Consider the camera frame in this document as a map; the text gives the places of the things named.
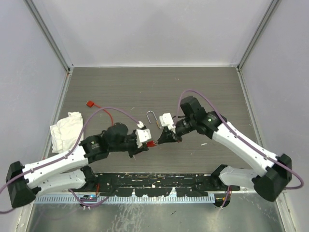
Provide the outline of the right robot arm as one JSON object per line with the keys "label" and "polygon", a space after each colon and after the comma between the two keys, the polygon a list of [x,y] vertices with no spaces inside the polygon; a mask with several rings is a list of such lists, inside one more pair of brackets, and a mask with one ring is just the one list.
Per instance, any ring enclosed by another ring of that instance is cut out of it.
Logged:
{"label": "right robot arm", "polygon": [[238,155],[250,169],[220,165],[212,174],[212,186],[223,190],[227,186],[254,189],[263,199],[273,202],[292,179],[292,160],[270,152],[240,133],[227,119],[215,111],[206,112],[198,99],[185,97],[180,102],[183,116],[177,122],[170,113],[159,117],[163,132],[158,144],[181,142],[182,136],[196,131]]}

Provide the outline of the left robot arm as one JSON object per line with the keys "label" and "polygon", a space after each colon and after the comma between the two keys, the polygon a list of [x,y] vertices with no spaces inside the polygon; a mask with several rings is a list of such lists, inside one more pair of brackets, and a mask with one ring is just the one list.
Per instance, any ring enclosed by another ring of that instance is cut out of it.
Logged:
{"label": "left robot arm", "polygon": [[151,133],[143,124],[132,133],[123,123],[115,123],[98,135],[89,136],[73,148],[45,160],[23,165],[10,164],[6,188],[12,208],[33,202],[49,191],[80,189],[92,191],[97,180],[89,164],[105,159],[111,152],[127,152],[130,157],[147,151]]}

